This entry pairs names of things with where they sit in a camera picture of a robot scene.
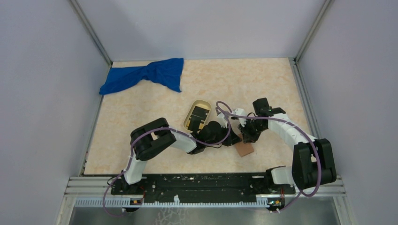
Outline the beige oval plastic tray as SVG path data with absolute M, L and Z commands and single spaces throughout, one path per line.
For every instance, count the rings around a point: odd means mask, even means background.
M 183 122 L 183 127 L 190 132 L 200 131 L 206 124 L 211 112 L 211 104 L 207 101 L 195 100 Z

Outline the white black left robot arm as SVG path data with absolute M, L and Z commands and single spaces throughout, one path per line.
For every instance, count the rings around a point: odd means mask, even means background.
M 196 155 L 208 147 L 232 146 L 242 141 L 227 122 L 211 121 L 201 130 L 188 134 L 170 127 L 165 118 L 133 130 L 130 137 L 130 157 L 122 172 L 122 188 L 129 194 L 140 190 L 147 161 L 169 147 Z

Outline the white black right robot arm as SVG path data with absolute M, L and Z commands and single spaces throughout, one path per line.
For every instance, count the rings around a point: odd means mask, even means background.
M 267 170 L 270 177 L 264 187 L 277 193 L 283 184 L 295 185 L 301 190 L 333 183 L 337 179 L 332 146 L 328 139 L 318 139 L 294 124 L 282 108 L 273 108 L 266 98 L 253 102 L 254 116 L 244 109 L 233 111 L 239 120 L 238 129 L 244 143 L 255 143 L 261 133 L 270 130 L 277 134 L 293 151 L 292 165 Z

